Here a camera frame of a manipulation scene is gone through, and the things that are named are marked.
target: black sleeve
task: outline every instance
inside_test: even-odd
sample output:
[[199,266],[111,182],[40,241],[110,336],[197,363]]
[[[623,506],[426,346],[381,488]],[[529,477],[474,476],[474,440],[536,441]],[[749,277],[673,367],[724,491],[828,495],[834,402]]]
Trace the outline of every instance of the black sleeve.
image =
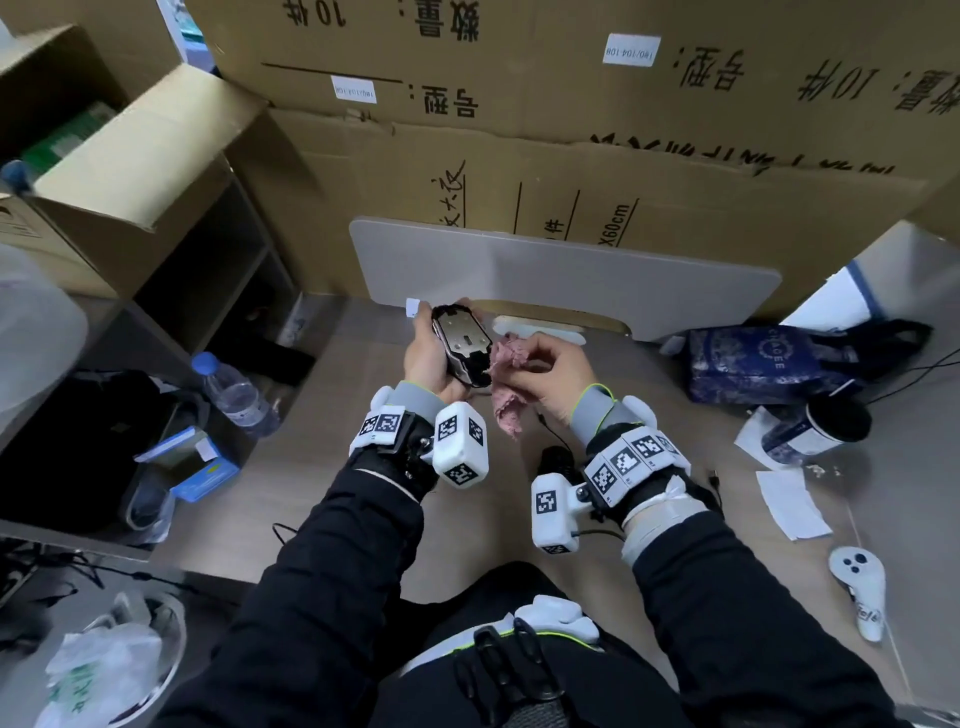
[[633,571],[694,722],[902,725],[876,673],[828,635],[716,514],[664,532]]
[[396,486],[341,471],[154,728],[366,723],[384,607],[422,532],[420,505]]

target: person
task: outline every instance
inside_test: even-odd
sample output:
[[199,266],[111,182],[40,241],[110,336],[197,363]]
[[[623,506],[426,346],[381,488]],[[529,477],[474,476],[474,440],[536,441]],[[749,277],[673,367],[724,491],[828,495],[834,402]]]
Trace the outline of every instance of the person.
[[[468,391],[430,316],[421,303],[389,402],[432,427]],[[522,346],[549,369],[505,383],[571,425],[588,454],[636,426],[580,347],[540,333]],[[629,519],[610,517],[678,692],[531,565],[494,569],[447,602],[401,599],[436,482],[401,470],[377,447],[351,455],[155,728],[902,725],[876,674],[718,513],[685,493],[664,499],[664,478],[637,486]]]

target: black line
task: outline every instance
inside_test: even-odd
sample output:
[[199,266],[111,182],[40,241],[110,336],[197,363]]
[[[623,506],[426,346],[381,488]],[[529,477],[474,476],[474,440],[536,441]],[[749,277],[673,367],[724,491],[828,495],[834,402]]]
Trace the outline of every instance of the black line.
[[361,81],[383,81],[387,84],[402,84],[401,79],[384,79],[379,76],[357,76],[355,73],[341,73],[340,71],[322,71],[319,68],[305,68],[301,65],[285,65],[283,63],[267,63],[266,61],[261,61],[260,65],[265,65],[270,68],[282,68],[287,71],[302,71],[303,73],[320,73],[328,76],[343,76],[348,79],[360,79]]
[[636,209],[636,203],[638,203],[639,201],[640,201],[640,198],[637,197],[634,200],[634,206],[630,208],[630,216],[627,218],[627,222],[623,224],[623,230],[620,231],[620,237],[616,239],[615,247],[617,248],[620,247],[620,241],[623,240],[623,233],[627,231],[627,226],[630,225],[630,221],[634,218],[634,210]]
[[514,235],[516,235],[516,221],[520,219],[520,195],[523,194],[523,182],[516,191],[516,212],[514,213]]
[[577,196],[573,198],[573,209],[570,210],[570,219],[566,221],[566,232],[564,233],[564,240],[570,235],[570,225],[573,223],[573,213],[577,211],[577,200],[580,199],[580,190],[577,190]]

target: pink cloth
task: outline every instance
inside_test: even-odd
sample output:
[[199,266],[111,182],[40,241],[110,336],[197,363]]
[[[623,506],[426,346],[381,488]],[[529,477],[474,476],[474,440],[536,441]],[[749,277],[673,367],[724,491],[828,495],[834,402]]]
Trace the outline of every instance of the pink cloth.
[[508,334],[503,341],[493,342],[490,350],[493,416],[496,418],[496,423],[500,425],[500,429],[514,439],[522,431],[520,414],[530,401],[523,392],[497,381],[497,376],[508,369],[525,368],[527,352],[518,347],[520,341],[521,339],[516,338],[514,334]]

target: plastic water bottle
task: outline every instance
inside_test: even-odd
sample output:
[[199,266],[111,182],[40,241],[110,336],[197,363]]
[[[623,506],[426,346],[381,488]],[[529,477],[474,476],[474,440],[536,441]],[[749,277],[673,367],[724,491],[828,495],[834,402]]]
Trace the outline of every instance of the plastic water bottle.
[[267,437],[280,427],[279,416],[260,390],[212,353],[194,356],[193,371],[204,378],[204,390],[214,406],[251,437]]

